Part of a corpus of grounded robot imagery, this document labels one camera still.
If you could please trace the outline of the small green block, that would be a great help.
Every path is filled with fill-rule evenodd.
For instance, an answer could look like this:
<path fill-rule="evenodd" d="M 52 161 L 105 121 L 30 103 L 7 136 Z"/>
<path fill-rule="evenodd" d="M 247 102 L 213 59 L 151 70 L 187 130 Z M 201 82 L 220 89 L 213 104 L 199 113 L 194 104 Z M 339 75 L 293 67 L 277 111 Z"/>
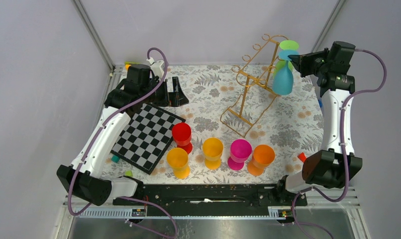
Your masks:
<path fill-rule="evenodd" d="M 132 177 L 132 176 L 133 176 L 133 173 L 132 173 L 131 170 L 127 170 L 127 171 L 125 171 L 124 175 L 125 175 L 125 176 L 128 176 L 128 177 Z"/>

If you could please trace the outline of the yellow plastic wine glass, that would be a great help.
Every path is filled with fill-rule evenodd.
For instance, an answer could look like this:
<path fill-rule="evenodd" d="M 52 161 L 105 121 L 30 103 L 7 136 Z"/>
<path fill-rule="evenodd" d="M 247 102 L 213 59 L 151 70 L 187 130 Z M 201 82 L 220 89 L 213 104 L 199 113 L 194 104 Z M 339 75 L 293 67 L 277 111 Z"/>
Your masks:
<path fill-rule="evenodd" d="M 188 154 L 182 148 L 171 149 L 166 156 L 167 163 L 171 167 L 173 174 L 178 179 L 185 179 L 190 173 L 190 167 L 188 165 Z"/>

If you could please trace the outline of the small colourful toy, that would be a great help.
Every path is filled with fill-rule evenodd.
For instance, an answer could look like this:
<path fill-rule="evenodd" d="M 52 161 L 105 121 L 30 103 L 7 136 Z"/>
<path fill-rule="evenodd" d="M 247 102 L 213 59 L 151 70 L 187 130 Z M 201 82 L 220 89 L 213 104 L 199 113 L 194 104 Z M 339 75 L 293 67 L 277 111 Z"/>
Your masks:
<path fill-rule="evenodd" d="M 128 62 L 128 61 L 124 62 L 124 65 L 125 65 L 125 69 L 126 69 L 126 70 L 128 70 L 128 68 L 129 68 L 130 66 L 136 65 L 136 64 L 138 64 L 138 62 Z"/>

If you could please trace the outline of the green plastic wine glass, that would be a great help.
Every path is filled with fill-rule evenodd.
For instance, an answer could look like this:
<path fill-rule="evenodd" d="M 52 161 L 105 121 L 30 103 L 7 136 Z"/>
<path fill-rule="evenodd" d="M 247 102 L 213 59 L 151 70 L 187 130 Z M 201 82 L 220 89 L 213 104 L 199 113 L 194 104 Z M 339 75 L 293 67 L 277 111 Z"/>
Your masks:
<path fill-rule="evenodd" d="M 282 51 L 284 50 L 294 50 L 297 51 L 299 48 L 299 44 L 296 41 L 293 40 L 284 40 L 280 43 L 280 48 Z M 285 60 L 282 60 L 281 58 L 278 59 L 276 65 L 275 65 L 275 70 L 273 72 L 273 77 L 276 76 L 276 74 L 285 66 Z"/>

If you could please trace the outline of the amber plastic wine glass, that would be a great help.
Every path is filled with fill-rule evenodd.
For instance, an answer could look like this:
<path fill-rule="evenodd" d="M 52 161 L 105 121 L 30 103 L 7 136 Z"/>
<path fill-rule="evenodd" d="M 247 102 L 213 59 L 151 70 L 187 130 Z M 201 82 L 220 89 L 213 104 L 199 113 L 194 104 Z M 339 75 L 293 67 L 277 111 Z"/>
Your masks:
<path fill-rule="evenodd" d="M 205 166 L 210 170 L 216 170 L 221 165 L 223 143 L 216 137 L 208 138 L 202 145 Z"/>

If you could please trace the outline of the magenta plastic wine glass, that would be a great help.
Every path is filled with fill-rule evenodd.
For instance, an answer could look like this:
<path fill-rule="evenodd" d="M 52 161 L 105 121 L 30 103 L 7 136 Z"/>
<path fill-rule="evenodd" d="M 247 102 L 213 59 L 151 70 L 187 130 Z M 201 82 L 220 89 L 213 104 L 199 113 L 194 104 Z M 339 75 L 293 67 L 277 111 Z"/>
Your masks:
<path fill-rule="evenodd" d="M 230 146 L 227 164 L 230 169 L 238 171 L 244 167 L 245 161 L 252 153 L 252 145 L 245 139 L 237 139 Z"/>

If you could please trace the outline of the red plastic wine glass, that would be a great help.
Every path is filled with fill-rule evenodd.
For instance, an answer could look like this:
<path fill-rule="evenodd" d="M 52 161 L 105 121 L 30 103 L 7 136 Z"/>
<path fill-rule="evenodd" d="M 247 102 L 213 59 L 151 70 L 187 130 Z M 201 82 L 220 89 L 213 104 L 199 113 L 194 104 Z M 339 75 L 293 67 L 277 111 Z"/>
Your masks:
<path fill-rule="evenodd" d="M 174 125 L 172 128 L 172 137 L 178 148 L 182 148 L 187 154 L 192 152 L 192 129 L 187 123 L 181 122 Z"/>

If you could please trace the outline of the gold wire glass rack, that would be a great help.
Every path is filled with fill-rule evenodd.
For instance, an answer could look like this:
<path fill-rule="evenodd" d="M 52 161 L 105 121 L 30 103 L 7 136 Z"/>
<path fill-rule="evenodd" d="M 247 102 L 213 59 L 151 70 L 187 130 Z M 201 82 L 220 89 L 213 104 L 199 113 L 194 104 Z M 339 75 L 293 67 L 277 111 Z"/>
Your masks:
<path fill-rule="evenodd" d="M 245 62 L 243 66 L 234 65 L 231 68 L 231 71 L 236 74 L 235 80 L 237 84 L 244 87 L 243 93 L 240 94 L 237 101 L 230 107 L 228 107 L 220 116 L 220 121 L 227 127 L 229 127 L 232 131 L 237 133 L 239 136 L 245 138 L 249 131 L 253 128 L 253 126 L 260 120 L 262 115 L 271 107 L 274 100 L 280 95 L 276 94 L 272 88 L 269 86 L 269 81 L 271 78 L 275 77 L 276 74 L 285 67 L 285 60 L 280 59 L 277 55 L 279 52 L 286 50 L 286 45 L 290 46 L 290 39 L 283 35 L 274 35 L 270 36 L 269 34 L 264 34 L 262 36 L 263 44 L 256 43 L 252 45 L 252 48 L 256 51 L 253 56 L 245 54 L 242 56 L 242 60 Z M 252 61 L 260 54 L 260 52 L 266 48 L 266 46 L 272 43 L 275 45 L 273 50 L 273 55 L 271 59 L 271 63 L 266 66 L 263 70 L 262 74 L 255 77 L 250 73 L 246 72 L 246 68 L 251 65 Z M 260 113 L 257 119 L 254 122 L 248 120 L 247 116 L 249 115 L 246 112 L 246 99 L 248 98 L 248 93 L 250 89 L 254 86 L 258 86 L 259 88 L 264 89 L 269 92 L 271 95 L 271 102 L 269 105 Z M 243 124 L 249 125 L 249 128 L 245 132 L 241 132 L 239 129 L 232 127 L 229 123 L 227 123 L 223 117 L 226 115 L 233 115 L 238 118 L 240 122 Z"/>

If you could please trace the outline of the red curved piece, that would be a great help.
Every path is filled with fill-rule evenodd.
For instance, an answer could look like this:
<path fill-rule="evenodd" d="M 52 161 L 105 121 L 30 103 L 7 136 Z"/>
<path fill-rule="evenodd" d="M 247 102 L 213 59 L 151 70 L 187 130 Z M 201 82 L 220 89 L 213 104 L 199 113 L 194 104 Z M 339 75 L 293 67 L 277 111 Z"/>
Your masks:
<path fill-rule="evenodd" d="M 307 156 L 302 152 L 302 153 L 300 153 L 299 155 L 298 155 L 298 159 L 301 161 L 301 162 L 305 162 L 306 161 L 306 159 L 307 159 Z"/>

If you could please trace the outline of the blue plastic wine glass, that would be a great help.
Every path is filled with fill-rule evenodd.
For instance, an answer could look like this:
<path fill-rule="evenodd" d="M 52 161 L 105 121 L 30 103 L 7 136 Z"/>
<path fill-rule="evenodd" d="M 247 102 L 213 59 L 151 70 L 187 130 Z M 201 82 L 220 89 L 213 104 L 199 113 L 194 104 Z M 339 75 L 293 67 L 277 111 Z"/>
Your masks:
<path fill-rule="evenodd" d="M 291 59 L 289 55 L 298 55 L 298 52 L 288 49 L 279 53 L 280 60 L 276 64 L 276 74 L 272 85 L 272 90 L 277 95 L 289 95 L 293 90 L 294 77 L 290 68 Z"/>

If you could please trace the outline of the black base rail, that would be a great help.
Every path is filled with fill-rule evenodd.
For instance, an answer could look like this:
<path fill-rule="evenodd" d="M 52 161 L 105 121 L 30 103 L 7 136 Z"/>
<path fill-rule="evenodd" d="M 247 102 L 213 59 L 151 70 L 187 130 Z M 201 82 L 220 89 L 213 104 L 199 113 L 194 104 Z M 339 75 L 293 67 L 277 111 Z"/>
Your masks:
<path fill-rule="evenodd" d="M 268 208 L 307 206 L 306 197 L 283 190 L 280 184 L 146 184 L 136 191 L 171 216 L 267 216 Z"/>

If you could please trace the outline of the black white checkerboard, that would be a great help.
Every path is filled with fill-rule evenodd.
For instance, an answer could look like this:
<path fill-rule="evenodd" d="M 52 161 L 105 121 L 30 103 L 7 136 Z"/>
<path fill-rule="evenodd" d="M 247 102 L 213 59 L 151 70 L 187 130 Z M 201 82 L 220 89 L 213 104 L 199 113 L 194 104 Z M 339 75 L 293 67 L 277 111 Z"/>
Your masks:
<path fill-rule="evenodd" d="M 152 104 L 143 104 L 120 133 L 111 153 L 151 174 L 173 142 L 172 127 L 186 120 Z"/>

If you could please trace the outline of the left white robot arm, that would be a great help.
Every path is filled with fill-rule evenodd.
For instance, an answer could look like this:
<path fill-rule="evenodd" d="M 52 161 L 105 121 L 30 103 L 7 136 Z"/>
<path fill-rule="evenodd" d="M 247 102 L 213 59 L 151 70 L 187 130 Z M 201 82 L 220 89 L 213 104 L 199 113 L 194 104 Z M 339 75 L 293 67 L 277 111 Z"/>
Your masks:
<path fill-rule="evenodd" d="M 124 196 L 133 205 L 142 202 L 142 182 L 129 176 L 102 177 L 110 153 L 149 174 L 170 146 L 172 127 L 183 119 L 166 111 L 189 101 L 182 93 L 178 77 L 167 89 L 162 60 L 131 64 L 127 76 L 107 96 L 99 123 L 90 139 L 68 166 L 56 174 L 73 196 L 100 206 L 110 198 Z"/>

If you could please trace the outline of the floral table mat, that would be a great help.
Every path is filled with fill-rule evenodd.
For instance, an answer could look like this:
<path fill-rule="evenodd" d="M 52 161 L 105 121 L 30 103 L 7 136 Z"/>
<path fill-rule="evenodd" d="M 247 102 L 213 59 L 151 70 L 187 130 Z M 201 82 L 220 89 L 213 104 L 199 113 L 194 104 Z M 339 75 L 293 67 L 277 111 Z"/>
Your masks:
<path fill-rule="evenodd" d="M 185 106 L 170 108 L 170 112 L 184 118 L 192 129 L 193 150 L 189 154 L 191 171 L 188 177 L 176 178 L 165 158 L 149 175 L 123 160 L 114 163 L 110 156 L 105 161 L 104 177 L 116 178 L 131 170 L 134 178 L 146 184 L 275 183 L 282 176 L 301 170 L 300 153 L 312 155 L 321 147 L 323 115 L 314 86 L 310 78 L 294 73 L 292 93 L 276 98 L 245 137 L 253 147 L 270 146 L 275 151 L 275 160 L 260 176 L 251 175 L 246 168 L 234 171 L 228 167 L 227 159 L 230 145 L 240 136 L 220 121 L 221 114 L 243 93 L 231 67 L 171 66 L 167 76 L 179 77 L 183 93 L 190 101 Z M 254 122 L 270 102 L 269 92 L 258 86 L 252 87 L 245 106 L 248 120 Z M 223 119 L 241 132 L 249 128 L 233 115 Z M 216 170 L 205 166 L 202 152 L 204 141 L 212 137 L 220 139 L 224 147 L 221 165 Z"/>

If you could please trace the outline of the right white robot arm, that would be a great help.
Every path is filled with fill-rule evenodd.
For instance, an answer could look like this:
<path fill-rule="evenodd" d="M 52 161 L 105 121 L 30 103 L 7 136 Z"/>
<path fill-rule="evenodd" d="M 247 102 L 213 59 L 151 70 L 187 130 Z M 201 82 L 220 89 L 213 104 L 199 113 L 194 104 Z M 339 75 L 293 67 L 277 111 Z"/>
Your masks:
<path fill-rule="evenodd" d="M 311 186 L 341 189 L 362 168 L 363 160 L 355 156 L 350 132 L 355 78 L 347 72 L 354 52 L 355 45 L 335 41 L 331 48 L 319 52 L 283 55 L 302 77 L 318 78 L 324 128 L 320 151 L 305 160 L 301 172 L 281 180 L 284 186 L 275 191 L 275 199 L 281 205 L 289 204 L 296 192 Z"/>

